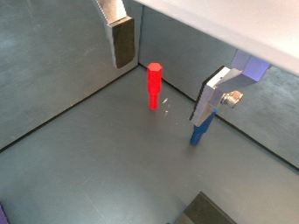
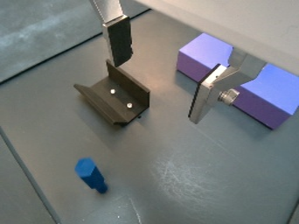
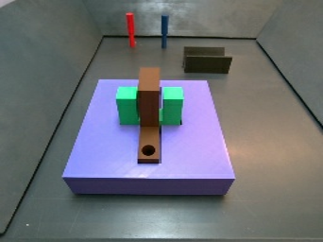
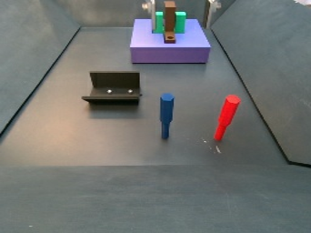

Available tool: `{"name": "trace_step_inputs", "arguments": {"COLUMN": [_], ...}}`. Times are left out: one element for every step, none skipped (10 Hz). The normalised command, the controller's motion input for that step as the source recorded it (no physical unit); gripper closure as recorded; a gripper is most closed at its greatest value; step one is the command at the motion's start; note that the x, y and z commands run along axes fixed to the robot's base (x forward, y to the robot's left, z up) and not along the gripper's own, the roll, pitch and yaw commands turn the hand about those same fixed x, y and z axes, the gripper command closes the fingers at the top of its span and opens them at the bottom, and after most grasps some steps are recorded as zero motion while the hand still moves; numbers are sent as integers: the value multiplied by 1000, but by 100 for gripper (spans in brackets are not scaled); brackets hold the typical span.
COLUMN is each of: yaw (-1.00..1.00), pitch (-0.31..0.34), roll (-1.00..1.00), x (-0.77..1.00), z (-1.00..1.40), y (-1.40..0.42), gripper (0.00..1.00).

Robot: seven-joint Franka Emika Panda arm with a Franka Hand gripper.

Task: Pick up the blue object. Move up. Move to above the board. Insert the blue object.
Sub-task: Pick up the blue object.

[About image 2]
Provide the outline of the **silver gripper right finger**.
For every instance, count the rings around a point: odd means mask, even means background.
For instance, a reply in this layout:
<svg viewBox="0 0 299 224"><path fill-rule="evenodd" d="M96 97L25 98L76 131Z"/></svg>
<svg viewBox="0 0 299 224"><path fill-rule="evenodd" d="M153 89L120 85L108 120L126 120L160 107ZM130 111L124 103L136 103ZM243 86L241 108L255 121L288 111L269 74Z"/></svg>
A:
<svg viewBox="0 0 299 224"><path fill-rule="evenodd" d="M257 57L232 48L228 66L217 64L197 84L188 114L193 123L201 120L216 102L232 104L238 97L234 87L252 81L265 64Z"/></svg>

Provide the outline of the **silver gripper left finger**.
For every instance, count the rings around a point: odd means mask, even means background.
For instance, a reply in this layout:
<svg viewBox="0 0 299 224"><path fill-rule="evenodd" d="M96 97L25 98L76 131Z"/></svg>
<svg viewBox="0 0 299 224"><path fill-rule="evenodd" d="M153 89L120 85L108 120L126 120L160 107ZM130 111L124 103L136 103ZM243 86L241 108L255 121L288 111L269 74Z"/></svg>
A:
<svg viewBox="0 0 299 224"><path fill-rule="evenodd" d="M89 3L102 24L113 66L118 67L133 54L129 17L122 12L118 0L89 0Z"/></svg>

